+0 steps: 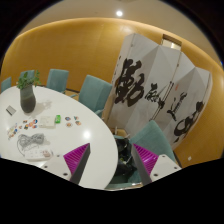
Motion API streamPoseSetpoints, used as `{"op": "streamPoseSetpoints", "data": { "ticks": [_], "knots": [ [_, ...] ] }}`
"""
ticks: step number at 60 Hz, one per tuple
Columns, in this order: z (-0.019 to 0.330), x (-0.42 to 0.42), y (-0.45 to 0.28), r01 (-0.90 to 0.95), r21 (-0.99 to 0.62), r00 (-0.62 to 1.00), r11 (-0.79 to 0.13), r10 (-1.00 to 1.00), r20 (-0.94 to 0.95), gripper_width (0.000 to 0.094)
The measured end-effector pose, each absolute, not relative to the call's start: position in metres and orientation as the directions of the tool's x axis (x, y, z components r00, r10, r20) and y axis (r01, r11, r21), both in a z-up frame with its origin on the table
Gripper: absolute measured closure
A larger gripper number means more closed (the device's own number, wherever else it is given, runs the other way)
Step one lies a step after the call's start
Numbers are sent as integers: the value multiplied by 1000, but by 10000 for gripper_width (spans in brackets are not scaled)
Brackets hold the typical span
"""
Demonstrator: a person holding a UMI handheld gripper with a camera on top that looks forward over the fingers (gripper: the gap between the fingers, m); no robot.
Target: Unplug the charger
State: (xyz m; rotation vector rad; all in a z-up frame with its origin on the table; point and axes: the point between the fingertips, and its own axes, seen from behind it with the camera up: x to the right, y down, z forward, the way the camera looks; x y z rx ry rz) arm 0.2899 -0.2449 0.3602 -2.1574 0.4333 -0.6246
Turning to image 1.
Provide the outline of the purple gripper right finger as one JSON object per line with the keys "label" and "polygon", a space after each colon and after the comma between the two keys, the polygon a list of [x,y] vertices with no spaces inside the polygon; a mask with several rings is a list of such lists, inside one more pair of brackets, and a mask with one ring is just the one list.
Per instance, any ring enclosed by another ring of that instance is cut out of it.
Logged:
{"label": "purple gripper right finger", "polygon": [[132,145],[131,154],[143,185],[152,182],[150,174],[158,160],[158,155],[137,144]]}

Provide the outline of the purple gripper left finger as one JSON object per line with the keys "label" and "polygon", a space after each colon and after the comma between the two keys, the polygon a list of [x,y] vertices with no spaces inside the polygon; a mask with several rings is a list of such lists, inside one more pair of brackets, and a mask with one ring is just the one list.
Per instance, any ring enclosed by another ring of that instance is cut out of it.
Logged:
{"label": "purple gripper left finger", "polygon": [[71,172],[70,181],[79,184],[87,160],[90,156],[90,144],[84,144],[64,155],[64,160]]}

